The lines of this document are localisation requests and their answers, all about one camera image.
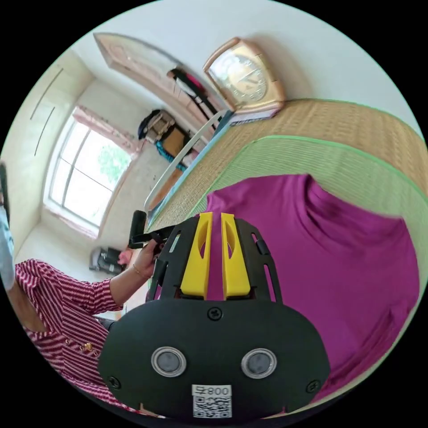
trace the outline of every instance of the screw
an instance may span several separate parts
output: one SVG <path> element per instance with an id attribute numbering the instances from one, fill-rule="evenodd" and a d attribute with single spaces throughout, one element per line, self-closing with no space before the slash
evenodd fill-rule
<path id="1" fill-rule="evenodd" d="M 220 308 L 211 308 L 208 311 L 208 318 L 211 321 L 218 321 L 223 316 L 223 312 Z"/>
<path id="2" fill-rule="evenodd" d="M 321 386 L 321 382 L 319 380 L 313 380 L 309 383 L 309 385 L 306 387 L 306 392 L 309 394 L 312 394 L 315 392 L 319 387 Z"/>
<path id="3" fill-rule="evenodd" d="M 120 389 L 120 382 L 113 376 L 110 376 L 108 378 L 108 383 L 111 385 L 113 389 Z"/>

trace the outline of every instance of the woven mat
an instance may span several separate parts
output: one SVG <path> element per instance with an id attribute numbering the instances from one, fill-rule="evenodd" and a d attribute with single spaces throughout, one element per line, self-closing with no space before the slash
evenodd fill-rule
<path id="1" fill-rule="evenodd" d="M 327 191 L 362 208 L 404 217 L 418 257 L 420 297 L 428 280 L 428 197 L 404 174 L 389 164 L 343 144 L 304 137 L 272 136 L 241 150 L 186 217 L 206 209 L 206 195 L 248 177 L 310 173 Z M 402 337 L 416 308 L 407 319 Z M 355 387 L 384 361 L 384 355 L 368 371 L 335 393 L 299 409 L 322 404 Z"/>
<path id="2" fill-rule="evenodd" d="M 270 135 L 303 136 L 358 148 L 397 168 L 428 195 L 427 148 L 408 125 L 366 106 L 303 99 L 290 101 L 273 119 L 231 127 L 195 166 L 150 229 L 183 221 L 243 147 Z"/>

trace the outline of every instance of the woman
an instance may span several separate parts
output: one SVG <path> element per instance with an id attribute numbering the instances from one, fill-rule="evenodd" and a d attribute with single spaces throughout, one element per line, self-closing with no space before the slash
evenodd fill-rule
<path id="1" fill-rule="evenodd" d="M 130 269 L 92 284 L 71 278 L 39 260 L 30 259 L 14 268 L 2 175 L 0 274 L 21 325 L 65 380 L 100 400 L 136 412 L 114 398 L 98 373 L 98 357 L 108 331 L 94 315 L 122 310 L 123 304 L 152 276 L 156 242 L 147 244 Z M 141 412 L 153 415 L 142 406 Z"/>

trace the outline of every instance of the bracelet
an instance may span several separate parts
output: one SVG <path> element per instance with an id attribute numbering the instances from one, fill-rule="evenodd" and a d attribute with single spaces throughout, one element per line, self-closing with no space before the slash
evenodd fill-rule
<path id="1" fill-rule="evenodd" d="M 132 265 L 132 267 L 134 268 L 134 271 L 137 273 L 137 275 L 140 276 L 142 279 L 144 279 L 145 281 L 149 279 L 148 277 L 144 276 L 139 269 L 137 269 L 135 263 Z"/>

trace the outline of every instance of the qr code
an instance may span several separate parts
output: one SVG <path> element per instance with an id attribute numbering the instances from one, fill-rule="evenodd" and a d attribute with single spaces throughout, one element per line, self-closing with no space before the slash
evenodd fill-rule
<path id="1" fill-rule="evenodd" d="M 232 397 L 193 397 L 195 418 L 231 418 Z"/>

